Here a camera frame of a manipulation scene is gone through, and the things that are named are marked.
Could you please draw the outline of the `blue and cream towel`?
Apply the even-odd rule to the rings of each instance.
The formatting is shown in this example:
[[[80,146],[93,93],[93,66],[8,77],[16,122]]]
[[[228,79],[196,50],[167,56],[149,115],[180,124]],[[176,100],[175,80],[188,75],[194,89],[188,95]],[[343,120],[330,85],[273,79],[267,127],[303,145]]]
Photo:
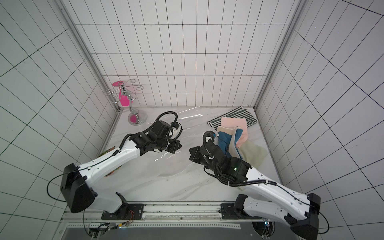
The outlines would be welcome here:
[[[242,159],[237,142],[240,140],[243,130],[239,128],[218,127],[218,146],[227,157]]]

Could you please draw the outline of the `pink towel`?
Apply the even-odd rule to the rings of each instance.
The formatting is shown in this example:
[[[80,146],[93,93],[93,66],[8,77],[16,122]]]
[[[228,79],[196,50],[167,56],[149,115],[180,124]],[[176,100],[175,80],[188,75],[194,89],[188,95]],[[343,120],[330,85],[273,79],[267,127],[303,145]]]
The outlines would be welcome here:
[[[236,142],[236,147],[240,148],[248,140],[248,127],[246,119],[236,119],[236,118],[221,118],[221,126],[218,128],[220,132],[233,135],[236,130],[242,130],[240,138]]]

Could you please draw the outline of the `clear plastic vacuum bag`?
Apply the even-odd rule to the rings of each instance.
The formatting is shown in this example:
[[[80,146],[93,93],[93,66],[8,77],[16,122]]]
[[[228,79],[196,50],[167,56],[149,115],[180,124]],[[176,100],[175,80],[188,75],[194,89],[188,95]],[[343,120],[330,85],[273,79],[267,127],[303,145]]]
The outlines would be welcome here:
[[[203,133],[212,130],[208,121],[228,112],[225,108],[181,107],[146,108],[148,120],[138,127],[129,125],[128,116],[122,114],[110,146],[117,146],[128,133],[137,133],[148,128],[160,114],[170,111],[178,114],[183,132],[179,137],[182,148],[171,154],[149,152],[124,164],[113,176],[108,177],[110,187],[121,193],[133,188],[144,189],[154,186],[157,189],[169,188],[175,192],[177,187],[189,187],[193,184],[211,184],[216,180],[205,173],[203,166],[190,161],[189,149],[201,146]]]

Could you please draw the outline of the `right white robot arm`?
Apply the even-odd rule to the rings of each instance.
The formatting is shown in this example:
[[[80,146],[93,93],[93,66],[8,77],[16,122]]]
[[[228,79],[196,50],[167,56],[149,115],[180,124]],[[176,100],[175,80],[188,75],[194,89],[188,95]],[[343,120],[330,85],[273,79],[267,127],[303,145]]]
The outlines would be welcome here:
[[[228,157],[208,140],[200,147],[190,148],[190,161],[211,170],[211,176],[227,187],[245,188],[234,204],[236,215],[242,218],[266,218],[283,223],[305,240],[319,235],[321,197],[291,190],[266,177],[251,164]]]

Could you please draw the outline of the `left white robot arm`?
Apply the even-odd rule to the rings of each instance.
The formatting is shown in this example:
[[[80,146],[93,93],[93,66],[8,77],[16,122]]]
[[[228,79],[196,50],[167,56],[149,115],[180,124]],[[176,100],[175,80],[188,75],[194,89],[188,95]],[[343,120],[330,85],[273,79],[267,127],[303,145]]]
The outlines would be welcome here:
[[[178,122],[168,124],[156,120],[148,129],[136,134],[127,134],[119,147],[99,158],[80,166],[65,167],[61,182],[61,193],[71,213],[95,209],[115,213],[125,204],[120,193],[106,195],[97,190],[96,184],[113,170],[135,160],[147,152],[174,154],[182,145],[179,137],[183,131]]]

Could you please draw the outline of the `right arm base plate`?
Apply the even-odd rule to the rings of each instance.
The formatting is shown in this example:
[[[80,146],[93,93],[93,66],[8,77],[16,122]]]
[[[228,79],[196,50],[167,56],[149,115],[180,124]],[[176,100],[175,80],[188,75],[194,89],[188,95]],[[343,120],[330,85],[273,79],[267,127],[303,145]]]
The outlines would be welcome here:
[[[224,220],[261,220],[262,217],[252,217],[244,210],[235,208],[235,204],[221,204],[219,213]]]

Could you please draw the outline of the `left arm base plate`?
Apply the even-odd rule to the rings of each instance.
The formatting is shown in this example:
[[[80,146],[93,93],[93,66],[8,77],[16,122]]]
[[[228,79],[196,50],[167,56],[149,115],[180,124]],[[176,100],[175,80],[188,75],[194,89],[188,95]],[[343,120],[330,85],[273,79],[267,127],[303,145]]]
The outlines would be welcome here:
[[[123,204],[116,212],[103,212],[102,220],[128,221],[141,220],[144,212],[144,204]]]

